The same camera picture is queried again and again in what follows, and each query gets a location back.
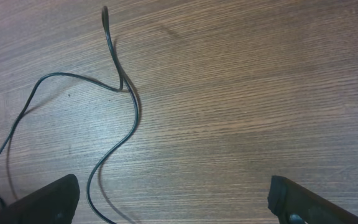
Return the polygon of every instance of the wooden table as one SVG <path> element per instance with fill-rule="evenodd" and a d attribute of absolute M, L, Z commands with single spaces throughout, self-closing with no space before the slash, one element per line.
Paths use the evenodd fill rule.
<path fill-rule="evenodd" d="M 45 74 L 118 86 L 103 5 L 142 103 L 101 173 L 132 223 L 278 223 L 271 175 L 358 215 L 358 1 L 0 0 L 0 145 Z M 73 223 L 104 223 L 85 184 L 131 128 L 129 94 L 57 77 L 30 107 L 0 157 L 0 195 L 12 203 L 73 173 Z M 128 223 L 97 177 L 91 194 Z"/>

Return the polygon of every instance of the wood grain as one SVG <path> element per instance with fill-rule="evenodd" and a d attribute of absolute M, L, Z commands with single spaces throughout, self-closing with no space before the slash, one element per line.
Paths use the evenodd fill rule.
<path fill-rule="evenodd" d="M 0 145 L 42 75 L 117 86 L 103 5 L 142 120 L 101 183 L 133 223 L 278 223 L 267 209 L 271 175 L 358 215 L 358 1 L 0 0 Z M 73 223 L 104 223 L 85 183 L 130 129 L 130 96 L 57 77 L 31 107 L 9 154 L 15 193 L 73 173 Z M 6 159 L 0 195 L 12 203 Z M 127 223 L 97 177 L 91 191 Z"/>

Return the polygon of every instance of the black cable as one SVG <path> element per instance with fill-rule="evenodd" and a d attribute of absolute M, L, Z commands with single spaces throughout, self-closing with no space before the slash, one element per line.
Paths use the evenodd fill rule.
<path fill-rule="evenodd" d="M 109 50 L 110 50 L 110 54 L 112 57 L 112 60 L 114 61 L 114 65 L 116 66 L 116 69 L 118 71 L 118 75 L 119 75 L 119 88 L 113 88 L 110 87 L 104 83 L 101 83 L 97 80 L 94 80 L 92 78 L 86 78 L 83 77 L 81 75 L 75 75 L 75 74 L 71 74 L 71 73 L 64 73 L 64 72 L 56 72 L 56 73 L 51 73 L 48 75 L 43 76 L 42 78 L 40 78 L 37 83 L 35 84 L 35 86 L 33 87 L 31 94 L 29 96 L 29 98 L 27 99 L 27 102 L 25 103 L 23 110 L 20 112 L 20 114 L 17 116 L 15 122 L 12 125 L 11 131 L 9 132 L 6 140 L 4 141 L 4 143 L 2 144 L 1 148 L 0 148 L 0 155 L 2 153 L 2 151 L 4 150 L 4 148 L 6 147 L 6 144 L 8 143 L 8 141 L 10 140 L 10 138 L 12 138 L 14 131 L 16 130 L 17 125 L 19 124 L 20 120 L 25 116 L 25 112 L 27 110 L 27 108 L 30 105 L 31 99 L 34 97 L 35 91 L 37 91 L 39 85 L 42 83 L 42 81 L 44 81 L 45 79 L 49 78 L 49 77 L 53 77 L 53 76 L 68 76 L 68 77 L 73 77 L 73 78 L 79 78 L 81 80 L 87 81 L 87 82 L 91 82 L 93 84 L 96 84 L 100 87 L 103 87 L 107 90 L 111 90 L 111 91 L 115 91 L 115 92 L 120 92 L 122 91 L 122 86 L 123 83 L 125 83 L 125 86 L 128 89 L 129 94 L 131 95 L 133 104 L 134 104 L 134 110 L 135 110 L 135 120 L 134 120 L 134 124 L 132 126 L 132 129 L 129 131 L 129 133 L 121 140 L 119 141 L 115 146 L 113 146 L 100 160 L 99 162 L 95 165 L 95 167 L 93 168 L 91 174 L 89 175 L 88 178 L 88 182 L 86 183 L 86 198 L 88 200 L 88 203 L 90 205 L 90 207 L 92 208 L 92 210 L 94 211 L 95 214 L 97 214 L 101 219 L 103 219 L 104 221 L 111 223 L 111 224 L 116 224 L 113 221 L 111 221 L 110 219 L 108 219 L 107 217 L 105 217 L 102 213 L 100 213 L 98 211 L 98 209 L 93 205 L 93 202 L 91 200 L 91 195 L 90 195 L 90 186 L 91 186 L 91 181 L 92 178 L 94 176 L 94 173 L 98 170 L 98 168 L 101 166 L 101 164 L 103 164 L 105 162 L 105 160 L 119 147 L 121 146 L 124 142 L 126 142 L 134 133 L 136 130 L 136 127 L 139 124 L 139 108 L 138 108 L 138 104 L 137 104 L 137 99 L 135 96 L 134 91 L 131 88 L 131 84 L 128 82 L 128 78 L 126 77 L 125 73 L 121 70 L 121 67 L 119 65 L 119 61 L 117 58 L 117 55 L 114 51 L 114 47 L 111 43 L 111 38 L 110 38 L 110 30 L 109 30 L 109 14 L 108 14 L 108 9 L 106 6 L 103 7 L 102 9 L 102 23 L 103 23 L 103 28 L 104 28 L 104 32 L 106 34 L 106 39 L 107 39 L 107 44 L 109 46 Z M 4 205 L 3 200 L 0 198 L 0 203 L 1 205 Z"/>

